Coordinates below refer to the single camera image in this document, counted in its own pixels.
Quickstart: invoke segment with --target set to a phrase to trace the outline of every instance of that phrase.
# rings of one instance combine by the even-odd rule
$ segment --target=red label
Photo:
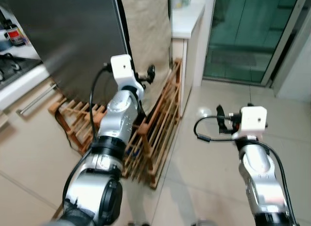
[[[16,37],[20,36],[18,31],[8,32],[8,34],[11,38],[16,38]]]

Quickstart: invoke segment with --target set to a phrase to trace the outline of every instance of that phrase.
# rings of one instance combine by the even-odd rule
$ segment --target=beige floor
[[[235,146],[206,144],[198,141],[192,131],[199,108],[215,114],[217,105],[221,104],[226,113],[238,112],[250,101],[268,110],[269,127],[264,142],[283,161],[300,225],[311,226],[310,104],[276,99],[270,89],[206,81],[192,90],[157,190],[122,180],[121,215],[114,225],[124,226],[129,220],[136,220],[148,221],[152,226],[190,226],[199,218],[213,220],[219,226],[255,225],[238,171]],[[199,129],[219,136],[216,121],[206,122]],[[60,144],[65,149],[68,146],[65,139],[55,141],[55,146]],[[77,160],[73,152],[63,156],[62,161],[69,159],[70,164]],[[59,162],[58,166],[56,170],[69,172],[68,165],[63,167]],[[10,172],[0,164],[0,225],[35,226],[50,219],[60,201],[57,196],[64,175],[56,177],[57,174],[49,171],[44,176],[46,171],[36,170],[35,175],[42,181],[34,183],[22,172]]]

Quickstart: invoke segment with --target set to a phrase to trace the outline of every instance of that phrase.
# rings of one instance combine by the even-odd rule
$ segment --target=white cabinet
[[[15,199],[16,188],[1,191],[0,199],[10,196],[12,202],[18,203],[12,213],[0,214],[2,223],[9,222],[6,225],[42,225],[34,220],[36,217],[48,221],[61,203],[63,186],[70,171],[80,159],[80,155],[70,149],[64,131],[48,112],[49,106],[60,97],[59,93],[51,91],[30,108],[25,117],[15,112],[48,89],[50,83],[50,80],[44,81],[4,111],[9,119],[0,128],[0,177],[25,190],[24,199],[33,199],[28,197],[29,194],[38,199],[28,205],[19,205],[24,199]],[[17,217],[19,212],[23,212],[22,215],[28,212],[31,217],[22,222]]]
[[[194,72],[198,36],[201,21],[197,21],[190,38],[173,38],[173,59],[182,58],[182,74],[180,75],[181,94],[180,94],[180,116],[186,108],[187,100],[191,91]]]

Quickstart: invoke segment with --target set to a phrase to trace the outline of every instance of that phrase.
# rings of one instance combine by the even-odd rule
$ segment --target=white countertop
[[[191,0],[190,5],[173,9],[173,38],[190,39],[195,24],[203,15],[206,0]]]
[[[15,57],[40,59],[33,46],[11,47],[0,54],[11,53]],[[49,77],[43,64],[33,68],[14,82],[0,90],[0,110],[6,109],[28,91]]]

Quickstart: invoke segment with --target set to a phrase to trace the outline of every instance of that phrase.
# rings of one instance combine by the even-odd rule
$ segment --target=beige cloth
[[[142,107],[148,115],[155,106],[170,74],[171,24],[168,0],[122,0],[136,72],[146,75],[155,65],[155,79],[147,82]]]

